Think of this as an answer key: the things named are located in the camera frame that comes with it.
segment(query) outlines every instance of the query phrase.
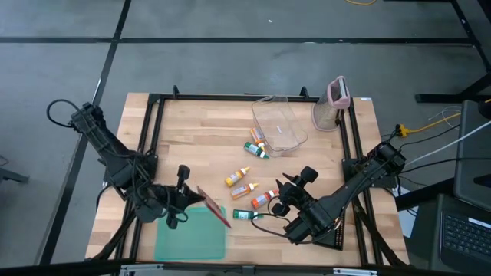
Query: yellow bottle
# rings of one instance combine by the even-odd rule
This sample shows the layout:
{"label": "yellow bottle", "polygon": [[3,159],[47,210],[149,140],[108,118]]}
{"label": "yellow bottle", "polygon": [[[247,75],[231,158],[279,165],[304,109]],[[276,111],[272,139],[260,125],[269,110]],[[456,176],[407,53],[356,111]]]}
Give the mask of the yellow bottle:
{"label": "yellow bottle", "polygon": [[249,169],[251,169],[251,167],[242,168],[231,174],[229,177],[227,177],[227,179],[225,179],[225,183],[227,184],[227,186],[228,187],[234,186],[240,179],[242,179],[242,177],[244,177],[247,174]]}
{"label": "yellow bottle", "polygon": [[252,128],[251,129],[251,135],[252,135],[252,138],[254,138],[254,143],[259,147],[261,148],[261,150],[263,152],[266,152],[266,150],[264,149],[264,136],[262,135],[262,132],[261,130],[258,130],[256,128]]}
{"label": "yellow bottle", "polygon": [[252,192],[255,187],[257,187],[259,183],[250,183],[249,185],[239,187],[230,192],[233,199],[238,199],[241,196],[245,196],[248,193]]}

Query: laptop keyboard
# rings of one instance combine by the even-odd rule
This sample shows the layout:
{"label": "laptop keyboard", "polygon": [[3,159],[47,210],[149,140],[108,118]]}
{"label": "laptop keyboard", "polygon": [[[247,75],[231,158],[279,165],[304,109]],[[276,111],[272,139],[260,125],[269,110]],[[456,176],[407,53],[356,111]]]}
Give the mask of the laptop keyboard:
{"label": "laptop keyboard", "polygon": [[443,246],[454,251],[491,261],[491,229],[468,219],[443,215]]}

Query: black cable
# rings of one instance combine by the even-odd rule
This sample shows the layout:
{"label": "black cable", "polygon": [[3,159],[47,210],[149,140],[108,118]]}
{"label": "black cable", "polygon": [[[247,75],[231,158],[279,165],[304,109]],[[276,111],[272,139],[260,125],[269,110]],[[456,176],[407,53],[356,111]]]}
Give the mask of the black cable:
{"label": "black cable", "polygon": [[437,134],[437,135],[432,136],[432,137],[428,137],[428,138],[423,139],[423,140],[419,140],[419,141],[416,141],[416,142],[404,143],[404,144],[402,144],[402,145],[399,147],[399,149],[402,149],[402,148],[403,148],[403,146],[413,145],[413,144],[416,144],[416,143],[421,143],[421,142],[424,142],[424,141],[431,140],[431,139],[433,139],[433,138],[437,138],[437,137],[442,136],[443,134],[445,134],[445,133],[447,133],[447,132],[449,132],[449,131],[451,131],[451,130],[455,130],[455,129],[456,129],[457,127],[459,127],[459,126],[460,126],[459,124],[458,124],[458,125],[456,125],[456,126],[452,126],[452,127],[451,127],[451,128],[449,128],[448,130],[445,130],[445,131],[443,131],[443,132],[442,132],[442,133],[440,133],[440,134]]}
{"label": "black cable", "polygon": [[[396,155],[400,153],[400,149],[397,151],[397,153],[393,154],[390,159],[388,159],[387,161],[385,161],[384,163],[382,163],[378,168],[376,168],[373,172],[371,172],[370,174],[366,175],[361,181],[360,183],[358,184],[358,188],[354,189],[353,192],[351,193],[350,197],[348,198],[348,201],[346,202],[346,205],[344,206],[343,208],[343,212],[341,213],[340,217],[342,217],[342,215],[344,214],[344,212],[346,211],[346,208],[348,207],[349,203],[351,202],[351,200],[353,200],[353,198],[355,196],[358,196],[358,194],[361,192],[359,189],[360,187],[363,186],[363,183],[365,181],[367,181],[369,178],[371,178],[376,172],[378,172],[379,170],[383,169],[385,165],[387,165],[390,161],[392,161]],[[375,159],[377,156],[373,156],[371,159],[369,159],[367,162],[370,162],[371,160]]]}
{"label": "black cable", "polygon": [[394,131],[392,131],[391,134],[384,134],[384,135],[382,135],[381,138],[386,137],[386,136],[389,136],[389,138],[384,141],[385,143],[389,143],[396,135],[397,135],[397,131],[394,130]]}
{"label": "black cable", "polygon": [[399,177],[402,178],[402,179],[406,179],[407,181],[412,182],[412,183],[414,183],[416,185],[428,187],[427,184],[419,183],[419,182],[416,182],[416,181],[414,181],[412,179],[408,179],[406,176],[399,176]]}
{"label": "black cable", "polygon": [[254,223],[254,219],[257,218],[257,217],[259,217],[259,216],[271,216],[273,218],[283,219],[283,220],[287,221],[288,223],[291,223],[290,220],[287,219],[287,218],[285,218],[285,217],[282,217],[280,215],[272,214],[271,209],[269,207],[270,207],[271,202],[273,201],[273,199],[278,199],[278,198],[279,198],[279,195],[275,195],[275,196],[271,197],[271,199],[269,200],[268,205],[267,205],[268,212],[267,213],[257,213],[255,215],[253,215],[251,217],[251,224],[252,224],[252,226],[256,227],[258,230],[261,230],[263,232],[266,232],[266,233],[269,233],[269,234],[273,234],[273,235],[277,235],[278,237],[282,237],[282,238],[288,238],[284,234],[280,234],[278,232],[274,232],[274,231],[271,231],[271,230],[268,230],[268,229],[264,229],[263,227],[257,226],[257,224]]}
{"label": "black cable", "polygon": [[396,176],[396,182],[397,182],[397,196],[400,196],[402,194],[402,185],[400,184],[400,177]]}
{"label": "black cable", "polygon": [[73,128],[71,125],[67,125],[67,124],[63,124],[63,123],[59,123],[55,120],[53,120],[53,118],[51,118],[51,107],[53,107],[54,104],[56,103],[60,103],[60,102],[63,102],[63,103],[67,103],[67,104],[70,104],[76,111],[79,111],[80,112],[80,108],[78,108],[75,103],[69,101],[69,100],[65,100],[65,99],[57,99],[57,100],[53,100],[52,102],[49,103],[48,107],[46,107],[46,117],[48,117],[48,120],[50,120],[52,123],[60,126],[60,127],[66,127],[66,128]]}
{"label": "black cable", "polygon": [[166,206],[166,211],[161,215],[160,218],[163,218],[164,216],[167,215],[169,208],[170,208],[170,192],[167,190],[167,188],[164,186],[164,189],[166,190],[166,195],[167,195],[167,206]]}
{"label": "black cable", "polygon": [[112,156],[119,157],[119,158],[132,158],[132,157],[135,157],[137,155],[137,152],[133,152],[133,151],[131,151],[131,154],[113,153],[110,150],[108,150],[106,147],[104,147],[102,150],[104,150],[105,152],[109,153]]}
{"label": "black cable", "polygon": [[97,211],[97,209],[99,209],[99,201],[101,200],[102,194],[104,192],[106,192],[106,190],[109,189],[109,188],[110,188],[110,184],[108,183],[104,188],[102,188],[102,190],[97,195],[97,199],[96,199],[96,202],[95,202],[95,211]]}
{"label": "black cable", "polygon": [[409,213],[409,215],[412,215],[413,217],[415,217],[415,218],[416,218],[417,213],[416,213],[416,211],[414,211],[413,209],[408,209],[408,210],[405,210],[405,211],[406,211],[406,212],[408,212],[408,213]]}
{"label": "black cable", "polygon": [[137,174],[137,157],[133,158],[133,168],[131,168],[131,186],[133,187],[133,192],[136,193],[138,199],[145,204],[143,197],[140,195],[140,190],[137,189],[137,184],[135,181],[135,175]]}
{"label": "black cable", "polygon": [[[169,205],[169,207],[171,209],[173,209],[174,211],[176,211],[176,219],[177,219],[178,222],[187,222],[189,216],[183,210],[178,209],[177,207],[172,206],[172,205]],[[186,219],[178,218],[177,215],[179,215],[179,214],[183,214],[186,217]]]}
{"label": "black cable", "polygon": [[8,161],[8,159],[6,159],[3,155],[0,155],[0,159],[4,160],[4,162],[0,164],[0,166],[5,166],[10,163],[10,161]]}
{"label": "black cable", "polygon": [[[384,188],[384,190],[387,191],[389,193],[389,195],[391,195],[394,199],[396,198],[396,196],[388,188]],[[416,211],[414,211],[413,209],[407,209],[407,210],[404,210],[404,211],[408,212],[413,217],[416,217],[416,215],[417,215]]]}
{"label": "black cable", "polygon": [[445,159],[445,160],[441,160],[441,161],[437,161],[437,162],[433,162],[433,163],[428,163],[428,164],[424,164],[424,165],[421,165],[421,166],[417,166],[417,167],[414,167],[412,169],[407,169],[405,171],[399,172],[399,174],[412,172],[412,171],[414,171],[416,169],[421,169],[421,168],[424,168],[424,167],[427,167],[427,166],[437,165],[437,164],[446,163],[446,162],[450,162],[450,161],[461,161],[461,160],[491,160],[491,158],[486,158],[486,157],[465,157],[465,158]]}

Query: white cable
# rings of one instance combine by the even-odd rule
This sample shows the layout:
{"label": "white cable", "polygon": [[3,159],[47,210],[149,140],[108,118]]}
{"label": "white cable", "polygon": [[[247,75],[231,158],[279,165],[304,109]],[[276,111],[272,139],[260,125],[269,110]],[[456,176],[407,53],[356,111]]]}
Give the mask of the white cable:
{"label": "white cable", "polygon": [[443,116],[443,111],[445,111],[445,110],[450,110],[450,108],[455,108],[455,109],[456,109],[456,110],[455,110],[456,112],[460,112],[460,108],[462,108],[462,107],[459,107],[459,106],[449,106],[449,107],[445,107],[445,108],[443,108],[443,109],[442,109],[442,110],[441,110],[439,113],[436,113],[434,116],[432,116],[432,117],[431,117],[431,118],[429,118],[428,120],[432,120],[432,119],[436,118],[438,115],[442,115],[442,116]]}
{"label": "white cable", "polygon": [[417,161],[420,161],[421,159],[426,158],[426,157],[428,157],[428,156],[430,156],[430,155],[433,155],[433,154],[435,154],[435,153],[438,153],[439,151],[442,151],[442,150],[446,149],[447,147],[452,146],[453,144],[458,143],[458,142],[460,142],[460,141],[462,141],[462,140],[466,139],[467,137],[469,137],[469,136],[473,135],[474,133],[476,133],[476,132],[480,131],[480,130],[481,130],[481,129],[483,129],[484,127],[489,126],[490,124],[491,124],[491,121],[489,121],[489,122],[487,122],[487,123],[483,124],[482,126],[480,126],[480,127],[476,128],[475,130],[473,130],[473,131],[469,132],[468,134],[466,134],[466,135],[464,135],[464,136],[460,137],[459,139],[457,139],[457,140],[453,141],[452,143],[450,143],[450,144],[448,144],[448,145],[446,145],[446,146],[442,146],[441,148],[439,148],[439,149],[437,149],[437,150],[435,150],[435,151],[433,151],[433,152],[431,152],[431,153],[427,153],[427,154],[425,154],[425,155],[423,155],[423,156],[421,156],[421,157],[418,157],[418,158],[414,159],[413,161],[411,161],[411,162],[409,162],[408,164],[406,164],[406,166],[409,166],[409,165],[410,165],[410,164],[412,164],[412,163],[415,163],[415,162],[417,162]]}
{"label": "white cable", "polygon": [[449,123],[449,121],[447,120],[447,117],[445,116],[445,112],[450,112],[450,111],[455,111],[457,113],[460,112],[460,110],[442,110],[442,117],[445,119],[445,123],[447,123],[447,125],[449,125],[449,127],[453,127],[453,125],[451,123]]}

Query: green bottle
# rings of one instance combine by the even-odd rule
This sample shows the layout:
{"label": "green bottle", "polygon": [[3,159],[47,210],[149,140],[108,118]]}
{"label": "green bottle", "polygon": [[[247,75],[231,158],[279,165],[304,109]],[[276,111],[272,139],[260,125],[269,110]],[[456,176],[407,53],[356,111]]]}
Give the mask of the green bottle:
{"label": "green bottle", "polygon": [[[254,211],[233,209],[234,219],[251,219],[251,217],[253,217],[254,215],[258,215],[258,213]],[[258,215],[254,219],[257,218],[262,218],[262,215]]]}
{"label": "green bottle", "polygon": [[252,145],[249,142],[245,143],[244,150],[247,150],[257,157],[269,159],[269,156],[264,151],[262,151],[262,149],[259,149],[256,145]]}

